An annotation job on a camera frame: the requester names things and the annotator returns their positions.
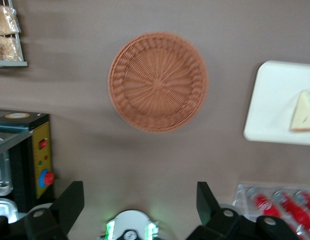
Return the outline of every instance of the white tray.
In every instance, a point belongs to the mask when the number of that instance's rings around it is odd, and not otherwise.
[[[310,90],[310,64],[268,61],[258,70],[244,136],[250,141],[310,145],[309,132],[291,132],[302,90]]]

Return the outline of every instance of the bread slice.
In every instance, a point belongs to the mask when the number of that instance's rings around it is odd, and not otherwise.
[[[310,90],[301,92],[290,129],[294,132],[310,131]]]

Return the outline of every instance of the round wicker basket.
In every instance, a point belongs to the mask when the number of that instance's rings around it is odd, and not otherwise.
[[[191,43],[170,32],[150,32],[117,54],[108,87],[115,109],[129,124],[164,133],[197,114],[206,98],[208,76]]]

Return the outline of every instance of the green light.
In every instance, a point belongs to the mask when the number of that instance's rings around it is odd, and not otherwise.
[[[153,223],[149,224],[145,228],[145,240],[153,240],[153,237],[156,237],[158,231],[156,231],[157,226]]]
[[[112,240],[114,227],[115,227],[115,221],[110,221],[109,223],[107,223],[105,240]]]

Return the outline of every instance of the yellow panel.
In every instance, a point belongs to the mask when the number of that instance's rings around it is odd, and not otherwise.
[[[49,122],[36,128],[32,136],[34,171],[36,180],[37,199],[46,191],[48,186],[39,185],[39,177],[44,170],[52,171]]]

